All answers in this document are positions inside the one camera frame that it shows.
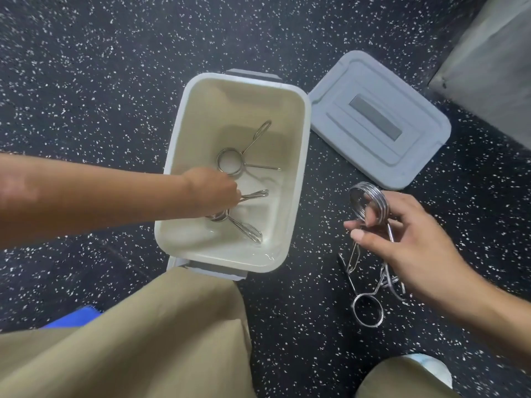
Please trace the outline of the person's left hand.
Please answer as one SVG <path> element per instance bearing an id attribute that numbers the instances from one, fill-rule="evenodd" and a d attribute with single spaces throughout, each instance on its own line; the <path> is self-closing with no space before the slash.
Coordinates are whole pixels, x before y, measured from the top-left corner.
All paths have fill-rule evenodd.
<path id="1" fill-rule="evenodd" d="M 186 213 L 200 218 L 222 212 L 222 184 L 237 184 L 228 174 L 211 167 L 195 167 L 182 174 L 187 185 Z"/>

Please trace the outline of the person's right hand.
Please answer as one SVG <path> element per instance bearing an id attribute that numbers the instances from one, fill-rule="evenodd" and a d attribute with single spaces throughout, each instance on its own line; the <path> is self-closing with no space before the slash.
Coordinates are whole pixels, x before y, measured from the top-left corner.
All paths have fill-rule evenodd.
<path id="1" fill-rule="evenodd" d="M 397 237 L 394 265 L 390 266 L 416 297 L 452 315 L 452 304 L 477 281 L 477 274 L 435 218 L 412 195 L 391 191 L 383 194 L 391 214 L 398 218 L 390 221 Z M 384 237 L 383 230 L 376 230 L 375 214 L 374 204 L 365 208 L 364 231 Z M 343 226 L 349 232 L 362 229 L 362 221 L 344 221 Z"/>

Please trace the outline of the person's left forearm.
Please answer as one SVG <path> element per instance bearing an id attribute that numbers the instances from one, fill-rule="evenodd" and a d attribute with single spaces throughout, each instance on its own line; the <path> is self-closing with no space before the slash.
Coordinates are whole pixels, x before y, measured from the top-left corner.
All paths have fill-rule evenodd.
<path id="1" fill-rule="evenodd" d="M 0 249 L 193 211 L 183 176 L 0 153 Z"/>

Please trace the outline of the person's right forearm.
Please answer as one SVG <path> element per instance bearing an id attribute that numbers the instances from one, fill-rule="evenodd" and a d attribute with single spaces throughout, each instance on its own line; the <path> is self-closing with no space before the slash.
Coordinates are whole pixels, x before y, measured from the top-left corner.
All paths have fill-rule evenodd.
<path id="1" fill-rule="evenodd" d="M 531 302 L 480 281 L 456 299 L 451 311 L 492 350 L 531 374 Z"/>

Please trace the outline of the white plastic storage bin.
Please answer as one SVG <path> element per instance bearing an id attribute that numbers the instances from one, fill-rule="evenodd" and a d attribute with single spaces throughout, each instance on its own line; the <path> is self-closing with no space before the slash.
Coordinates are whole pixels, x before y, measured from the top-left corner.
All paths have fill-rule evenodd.
<path id="1" fill-rule="evenodd" d="M 186 267 L 238 281 L 282 265 L 301 198 L 310 116 L 308 95 L 277 75 L 231 69 L 189 80 L 163 173 L 212 167 L 230 173 L 243 195 L 268 189 L 269 196 L 230 210 L 262 233 L 261 244 L 229 220 L 156 221 L 156 242 L 169 255 L 167 270 Z"/>

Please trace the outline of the person's right leg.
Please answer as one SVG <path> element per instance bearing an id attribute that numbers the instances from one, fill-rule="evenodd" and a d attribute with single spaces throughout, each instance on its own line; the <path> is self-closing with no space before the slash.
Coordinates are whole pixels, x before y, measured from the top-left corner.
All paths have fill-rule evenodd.
<path id="1" fill-rule="evenodd" d="M 380 362 L 363 379 L 353 398 L 462 398 L 408 358 Z"/>

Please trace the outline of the person's leg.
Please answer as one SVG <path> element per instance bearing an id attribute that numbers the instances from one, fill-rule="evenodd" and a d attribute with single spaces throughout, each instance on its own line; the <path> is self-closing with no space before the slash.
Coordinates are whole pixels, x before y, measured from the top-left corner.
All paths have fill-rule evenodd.
<path id="1" fill-rule="evenodd" d="M 256 398 L 236 283 L 173 268 L 75 328 L 0 334 L 0 398 Z"/>
<path id="2" fill-rule="evenodd" d="M 408 358 L 380 362 L 363 379 L 353 398 L 462 398 Z"/>

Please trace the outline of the white shoe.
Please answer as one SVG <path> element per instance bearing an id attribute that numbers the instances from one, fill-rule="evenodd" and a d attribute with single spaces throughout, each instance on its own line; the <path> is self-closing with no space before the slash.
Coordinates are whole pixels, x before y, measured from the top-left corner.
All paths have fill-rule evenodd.
<path id="1" fill-rule="evenodd" d="M 408 358 L 417 362 L 422 368 L 427 370 L 439 381 L 444 383 L 448 388 L 453 389 L 453 377 L 449 368 L 441 360 L 426 354 L 414 353 L 403 355 L 403 358 Z"/>

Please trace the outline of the grey plastic bin lid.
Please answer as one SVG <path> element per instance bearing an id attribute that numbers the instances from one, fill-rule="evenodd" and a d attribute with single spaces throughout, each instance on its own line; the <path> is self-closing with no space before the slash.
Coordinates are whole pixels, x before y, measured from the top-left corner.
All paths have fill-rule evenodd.
<path id="1" fill-rule="evenodd" d="M 445 114 L 359 50 L 344 54 L 309 99 L 311 129 L 383 189 L 409 186 L 451 134 Z"/>

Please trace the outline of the person's left leg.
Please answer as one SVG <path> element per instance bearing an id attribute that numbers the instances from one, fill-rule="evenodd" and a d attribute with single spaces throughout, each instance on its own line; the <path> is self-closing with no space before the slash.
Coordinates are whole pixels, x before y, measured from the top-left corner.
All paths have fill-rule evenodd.
<path id="1" fill-rule="evenodd" d="M 75 328 L 0 334 L 0 398 L 256 398 L 236 283 L 173 268 Z"/>

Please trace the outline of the blue object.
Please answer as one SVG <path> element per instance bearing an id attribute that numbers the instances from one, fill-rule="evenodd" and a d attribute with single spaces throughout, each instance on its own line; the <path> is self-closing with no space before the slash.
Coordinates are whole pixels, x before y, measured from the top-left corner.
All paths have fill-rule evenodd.
<path id="1" fill-rule="evenodd" d="M 102 312 L 93 306 L 83 306 L 77 308 L 75 311 L 64 315 L 63 317 L 51 321 L 41 329 L 45 328 L 78 328 L 89 324 L 91 321 L 98 318 Z"/>

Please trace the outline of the grey block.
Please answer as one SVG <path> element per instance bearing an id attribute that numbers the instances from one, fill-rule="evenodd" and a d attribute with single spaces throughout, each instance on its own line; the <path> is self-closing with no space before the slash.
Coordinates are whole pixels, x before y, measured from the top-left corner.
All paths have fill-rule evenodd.
<path id="1" fill-rule="evenodd" d="M 531 150 L 531 0 L 488 0 L 429 87 Z"/>

